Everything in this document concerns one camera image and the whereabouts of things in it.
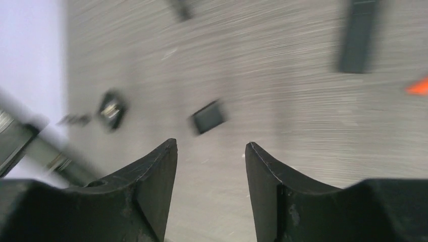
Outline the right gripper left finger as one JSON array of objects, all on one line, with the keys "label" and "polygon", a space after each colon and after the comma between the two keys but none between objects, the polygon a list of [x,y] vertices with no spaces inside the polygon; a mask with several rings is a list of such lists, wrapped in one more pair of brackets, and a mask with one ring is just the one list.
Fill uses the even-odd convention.
[{"label": "right gripper left finger", "polygon": [[167,139],[85,187],[4,179],[1,241],[163,241],[177,155],[177,141]]}]

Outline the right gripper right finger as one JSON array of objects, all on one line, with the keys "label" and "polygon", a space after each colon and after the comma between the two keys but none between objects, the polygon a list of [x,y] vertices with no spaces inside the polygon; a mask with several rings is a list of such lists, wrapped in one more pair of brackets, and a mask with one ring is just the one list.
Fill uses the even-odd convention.
[{"label": "right gripper right finger", "polygon": [[257,143],[245,164],[258,241],[427,241],[427,180],[371,178],[340,189]]}]

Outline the plain black remote control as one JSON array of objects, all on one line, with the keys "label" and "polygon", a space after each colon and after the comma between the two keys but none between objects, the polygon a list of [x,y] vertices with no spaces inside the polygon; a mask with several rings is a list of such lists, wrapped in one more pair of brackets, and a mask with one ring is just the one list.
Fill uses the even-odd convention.
[{"label": "plain black remote control", "polygon": [[338,58],[338,71],[363,74],[370,56],[371,36],[379,1],[351,1]]}]

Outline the orange battery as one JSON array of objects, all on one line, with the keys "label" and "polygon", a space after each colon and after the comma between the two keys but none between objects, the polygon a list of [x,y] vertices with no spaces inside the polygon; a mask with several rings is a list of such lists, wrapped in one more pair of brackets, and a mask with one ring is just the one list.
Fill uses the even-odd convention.
[{"label": "orange battery", "polygon": [[406,88],[406,92],[411,95],[427,96],[428,93],[428,77],[420,79]]}]

